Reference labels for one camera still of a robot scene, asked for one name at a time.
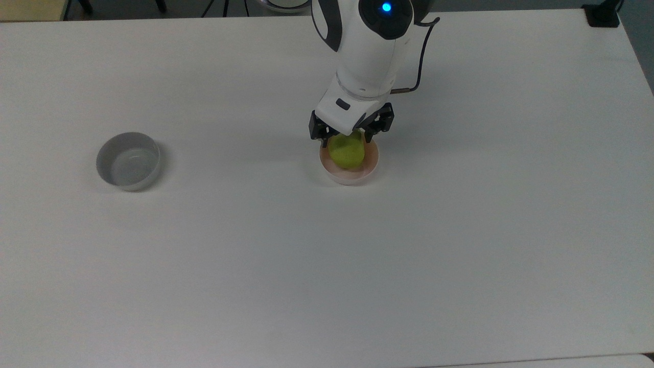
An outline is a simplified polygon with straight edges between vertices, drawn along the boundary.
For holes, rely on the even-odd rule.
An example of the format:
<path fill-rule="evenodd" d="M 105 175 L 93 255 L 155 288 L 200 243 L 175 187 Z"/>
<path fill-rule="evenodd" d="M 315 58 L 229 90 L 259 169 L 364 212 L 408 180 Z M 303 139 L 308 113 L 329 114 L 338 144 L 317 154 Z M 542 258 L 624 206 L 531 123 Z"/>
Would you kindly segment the gripper body block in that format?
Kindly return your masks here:
<path fill-rule="evenodd" d="M 315 115 L 339 133 L 350 133 L 386 103 L 386 94 L 364 97 L 338 82 L 330 83 L 315 109 Z"/>

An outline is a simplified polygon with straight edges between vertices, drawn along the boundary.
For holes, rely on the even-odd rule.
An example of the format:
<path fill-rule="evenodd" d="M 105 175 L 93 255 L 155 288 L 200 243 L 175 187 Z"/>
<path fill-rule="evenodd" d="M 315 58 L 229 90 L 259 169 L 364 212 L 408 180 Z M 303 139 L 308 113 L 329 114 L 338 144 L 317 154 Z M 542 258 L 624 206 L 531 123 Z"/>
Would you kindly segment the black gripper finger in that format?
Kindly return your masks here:
<path fill-rule="evenodd" d="M 386 102 L 381 109 L 374 112 L 364 120 L 364 137 L 369 144 L 373 137 L 380 132 L 388 132 L 394 121 L 394 109 L 392 103 Z"/>
<path fill-rule="evenodd" d="M 316 111 L 312 111 L 309 119 L 309 136 L 312 140 L 328 142 L 334 136 L 334 129 L 319 118 Z"/>

